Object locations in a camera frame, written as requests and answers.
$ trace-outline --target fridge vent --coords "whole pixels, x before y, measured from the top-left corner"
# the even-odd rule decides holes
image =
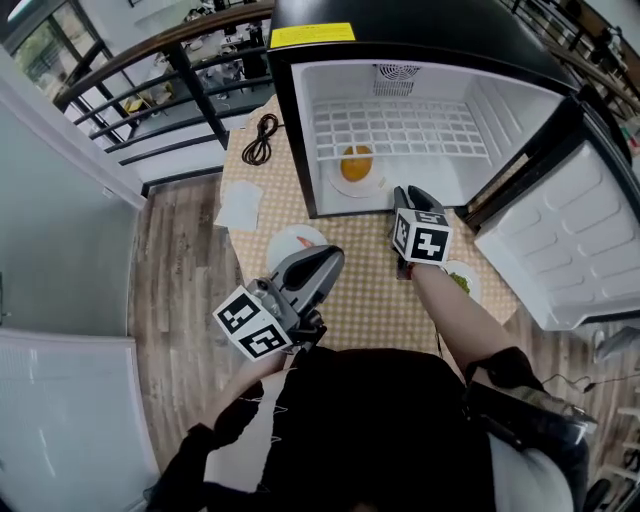
[[[413,92],[412,78],[418,71],[420,71],[418,66],[377,65],[373,94],[375,96],[409,96]]]

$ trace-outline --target railing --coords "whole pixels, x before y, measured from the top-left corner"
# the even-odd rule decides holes
[[[108,147],[105,150],[107,153],[127,148],[143,140],[147,140],[165,133],[169,133],[189,126],[194,126],[197,124],[202,124],[205,122],[208,123],[213,132],[212,134],[207,136],[196,137],[190,140],[181,141],[176,144],[170,144],[140,155],[126,158],[120,162],[122,165],[127,165],[129,163],[133,163],[144,158],[149,158],[151,156],[157,156],[159,154],[173,151],[175,149],[188,147],[194,144],[201,144],[203,142],[209,142],[213,140],[219,141],[222,147],[226,149],[229,135],[222,123],[222,120],[225,118],[252,112],[257,107],[261,106],[261,104],[246,105],[243,107],[230,108],[229,110],[217,112],[209,97],[222,93],[228,93],[238,89],[267,85],[272,83],[273,79],[267,71],[266,75],[258,78],[238,80],[217,87],[207,87],[198,77],[197,72],[231,61],[263,55],[266,53],[266,47],[251,47],[248,49],[242,49],[240,51],[234,51],[233,53],[214,56],[204,59],[200,62],[192,63],[190,62],[187,53],[183,49],[182,43],[185,41],[193,40],[194,38],[200,36],[223,30],[230,26],[240,25],[244,23],[253,23],[268,19],[271,17],[272,11],[273,2],[260,2],[242,7],[232,8],[215,15],[205,16],[197,20],[178,25],[161,34],[158,34],[155,37],[147,39],[146,41],[143,41],[136,46],[129,48],[128,50],[117,55],[115,58],[109,60],[106,64],[95,71],[90,70],[90,65],[97,53],[94,54],[93,52],[89,52],[89,54],[93,55],[93,57],[87,54],[86,66],[82,68],[81,76],[74,77],[73,81],[68,82],[69,87],[58,94],[58,96],[54,100],[54,104],[63,112],[71,104],[74,104],[75,106],[80,108],[83,111],[83,114],[74,121],[76,125],[80,125],[88,121],[89,119],[100,121],[98,123],[100,129],[89,135],[89,138],[92,140],[105,136],[109,137],[111,134],[115,133],[114,131],[118,128],[121,128],[125,125],[129,125],[132,127],[136,126],[140,121],[152,116],[153,114],[164,112],[168,109],[188,102],[195,102],[197,108],[201,112],[201,115],[199,116],[186,120],[183,119],[166,126],[162,126],[161,128],[158,128],[156,130],[148,131],[140,135],[136,135],[134,133],[133,136],[131,136],[129,139],[118,141],[117,143]],[[172,71],[170,71],[169,73],[165,73],[158,78],[148,80],[140,85],[132,87],[117,96],[111,97],[111,99],[93,109],[87,110],[86,106],[83,107],[82,102],[80,101],[80,97],[82,94],[86,93],[93,87],[96,87],[98,89],[104,87],[104,81],[109,79],[116,73],[119,73],[129,66],[158,53],[164,54],[168,62],[171,64],[171,67],[173,68]],[[180,97],[171,99],[163,104],[150,106],[146,110],[142,110],[131,115],[129,115],[122,108],[121,102],[129,98],[136,97],[139,93],[151,89],[152,87],[155,87],[157,85],[171,83],[171,81],[173,80],[182,81],[182,83],[186,86],[187,93],[181,95]],[[108,108],[117,109],[119,113],[124,113],[124,117],[111,124],[104,123],[104,121],[98,116],[98,114]]]
[[[597,48],[596,37],[571,13],[554,0],[499,1],[540,38],[579,83],[595,87],[619,121],[640,114],[640,92],[626,70],[614,58],[606,60],[606,67],[589,60]]]
[[[640,94],[635,85],[628,79],[623,69],[601,70],[594,66],[585,56],[585,48],[593,45],[593,36],[580,25],[569,13],[556,4],[547,4],[544,0],[500,0],[515,16],[529,26],[547,46],[549,51],[579,82],[592,84],[605,99],[611,111],[620,119],[626,120],[640,113]],[[120,161],[122,165],[131,164],[145,158],[157,156],[169,151],[201,144],[210,141],[219,141],[226,149],[228,132],[222,120],[249,113],[261,104],[246,105],[225,111],[216,111],[210,97],[213,95],[266,85],[272,83],[272,77],[268,74],[259,78],[244,79],[227,85],[207,87],[197,75],[197,72],[211,66],[225,64],[230,61],[245,59],[247,57],[262,56],[266,52],[265,46],[242,49],[222,56],[207,58],[200,62],[191,63],[182,47],[184,41],[193,40],[196,37],[211,34],[227,27],[243,23],[252,23],[271,17],[273,2],[260,2],[242,7],[222,11],[215,15],[205,16],[197,20],[181,24],[169,29],[155,37],[129,48],[125,52],[109,60],[105,65],[95,71],[90,70],[90,59],[93,52],[89,52],[86,66],[82,68],[82,76],[74,77],[69,82],[70,86],[61,92],[55,100],[55,104],[64,111],[71,103],[80,103],[79,98],[92,87],[104,87],[103,83],[109,77],[125,70],[127,67],[141,60],[162,53],[166,56],[173,70],[158,78],[148,80],[140,85],[111,97],[102,105],[87,109],[75,120],[80,125],[88,120],[99,120],[98,131],[91,133],[90,138],[95,140],[100,137],[110,137],[114,140],[115,130],[125,125],[136,126],[140,121],[158,112],[165,112],[173,107],[195,102],[201,115],[190,119],[181,119],[160,128],[146,131],[145,133],[133,133],[127,140],[117,139],[115,143],[105,151],[112,153],[128,148],[142,141],[152,139],[175,130],[184,129],[202,123],[208,123],[211,128],[209,134],[199,134],[198,137],[182,140],[162,147],[147,150],[140,154],[126,154],[126,158]],[[153,105],[146,110],[129,115],[124,112],[121,102],[130,97],[172,80],[181,80],[186,86],[187,93],[173,98],[161,105]],[[106,124],[98,116],[102,111],[110,107],[118,109],[124,117],[114,123]]]

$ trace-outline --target fridge door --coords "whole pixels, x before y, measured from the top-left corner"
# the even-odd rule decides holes
[[[546,330],[640,315],[640,184],[615,127],[580,106],[576,130],[527,173],[541,178],[476,238]]]

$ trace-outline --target green vegetable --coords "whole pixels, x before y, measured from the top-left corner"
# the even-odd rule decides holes
[[[462,288],[466,294],[469,294],[469,281],[467,281],[465,277],[459,276],[456,273],[449,274],[449,277],[458,283],[458,286]]]

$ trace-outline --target black cable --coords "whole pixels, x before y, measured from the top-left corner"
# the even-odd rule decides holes
[[[436,323],[433,322],[433,327],[436,330],[436,341],[438,342],[438,354],[440,354],[440,359],[444,359],[442,356],[442,345],[440,345],[440,333],[438,332],[438,328],[436,327]]]
[[[278,118],[273,114],[265,114],[258,121],[258,136],[242,152],[242,161],[249,165],[262,165],[271,158],[271,144],[269,137],[284,126],[278,124]]]
[[[595,388],[598,384],[606,384],[607,382],[620,382],[623,380],[627,380],[627,379],[632,379],[634,377],[640,377],[640,373],[633,373],[631,375],[626,375],[624,377],[617,377],[615,379],[605,379],[605,380],[600,380],[600,381],[596,381],[593,382],[591,380],[591,377],[585,375],[584,377],[580,377],[577,380],[569,380],[567,379],[564,375],[561,375],[560,373],[556,373],[555,375],[552,375],[551,377],[549,377],[547,380],[545,380],[542,385],[544,386],[547,382],[555,379],[556,377],[560,377],[562,380],[564,380],[567,384],[569,384],[569,386],[571,386],[573,389],[575,389],[576,391],[579,391],[581,393],[588,393],[589,391],[592,391],[593,388]],[[589,384],[587,384],[584,389],[580,389],[577,384],[580,381],[583,380],[588,380]]]

